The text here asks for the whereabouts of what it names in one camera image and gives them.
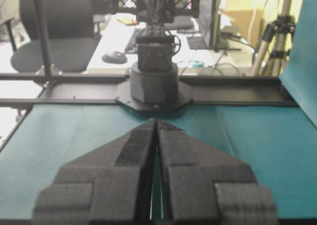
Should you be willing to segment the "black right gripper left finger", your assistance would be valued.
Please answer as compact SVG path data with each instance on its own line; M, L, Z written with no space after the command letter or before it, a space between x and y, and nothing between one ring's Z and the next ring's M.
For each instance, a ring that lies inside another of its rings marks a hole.
M61 166L38 196L36 225L142 225L150 220L156 121Z

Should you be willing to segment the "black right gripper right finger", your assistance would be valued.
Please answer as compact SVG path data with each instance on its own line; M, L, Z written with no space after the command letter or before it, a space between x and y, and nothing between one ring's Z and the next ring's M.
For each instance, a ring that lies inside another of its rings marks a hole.
M157 122L165 217L176 225L276 225L271 191L244 161Z

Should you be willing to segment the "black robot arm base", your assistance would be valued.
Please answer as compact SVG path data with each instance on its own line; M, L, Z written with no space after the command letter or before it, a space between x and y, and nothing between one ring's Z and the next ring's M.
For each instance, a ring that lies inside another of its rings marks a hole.
M175 35L166 34L166 23L155 19L145 23L144 32L136 37L138 59L129 79L118 84L115 99L136 111L180 108L192 101L192 88L180 82L178 66L172 61L181 45Z

